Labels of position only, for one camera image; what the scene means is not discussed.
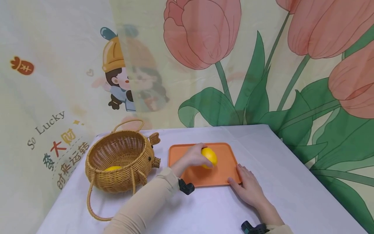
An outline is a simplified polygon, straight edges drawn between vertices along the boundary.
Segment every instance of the white tablecloth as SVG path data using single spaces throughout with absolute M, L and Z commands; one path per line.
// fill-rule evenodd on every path
M 161 166 L 167 166 L 168 150 L 175 144 L 226 142 L 238 161 L 257 177 L 265 195 L 295 234 L 366 233 L 339 202 L 292 154 L 267 125 L 183 128 L 142 131 L 145 136 L 158 131 L 161 143 L 154 146 Z M 86 207 L 89 182 L 85 159 L 62 190 L 37 234 L 101 234 L 108 222 L 90 216 Z M 94 189 L 93 210 L 112 217 L 129 198 Z M 240 225 L 248 220 L 259 224 L 256 213 L 244 205 L 229 186 L 197 188 L 187 196 L 179 192 L 155 217 L 149 234 L 242 234 Z

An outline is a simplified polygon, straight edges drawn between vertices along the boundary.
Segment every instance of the orange plastic tray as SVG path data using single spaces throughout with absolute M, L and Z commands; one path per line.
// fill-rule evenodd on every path
M 169 167 L 180 159 L 184 153 L 194 144 L 173 145 L 169 149 Z M 228 177 L 232 177 L 237 183 L 241 178 L 236 171 L 236 159 L 231 147 L 227 143 L 206 143 L 217 155 L 217 165 L 212 169 L 203 167 L 189 167 L 181 178 L 186 183 L 192 183 L 195 187 L 228 185 Z

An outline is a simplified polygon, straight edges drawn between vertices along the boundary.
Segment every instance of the wicker basket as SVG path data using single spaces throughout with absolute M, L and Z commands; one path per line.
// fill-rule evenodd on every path
M 122 124 L 141 121 L 137 131 L 116 131 Z M 154 156 L 153 145 L 160 142 L 159 134 L 153 133 L 148 138 L 139 133 L 143 121 L 133 119 L 116 126 L 107 136 L 98 140 L 89 150 L 86 158 L 85 172 L 91 183 L 87 195 L 87 208 L 92 217 L 99 221 L 110 221 L 112 218 L 101 218 L 91 208 L 90 197 L 93 186 L 109 193 L 126 192 L 136 186 L 147 183 L 147 176 L 152 167 L 159 168 L 160 159 Z M 112 166 L 120 169 L 105 171 Z

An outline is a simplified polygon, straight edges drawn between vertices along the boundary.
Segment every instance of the fabric backdrop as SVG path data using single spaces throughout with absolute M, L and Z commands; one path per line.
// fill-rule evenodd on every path
M 0 13 L 4 233 L 35 233 L 90 141 L 134 118 L 268 124 L 374 233 L 373 0 L 5 0 Z

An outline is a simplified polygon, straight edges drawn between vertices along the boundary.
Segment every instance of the wrist device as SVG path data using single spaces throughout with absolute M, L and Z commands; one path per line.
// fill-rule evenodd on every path
M 183 179 L 178 178 L 179 190 L 184 192 L 186 195 L 190 195 L 195 191 L 195 186 L 192 183 L 186 184 Z
M 245 234 L 265 234 L 269 232 L 265 224 L 259 224 L 256 227 L 252 227 L 248 221 L 242 224 L 242 231 Z

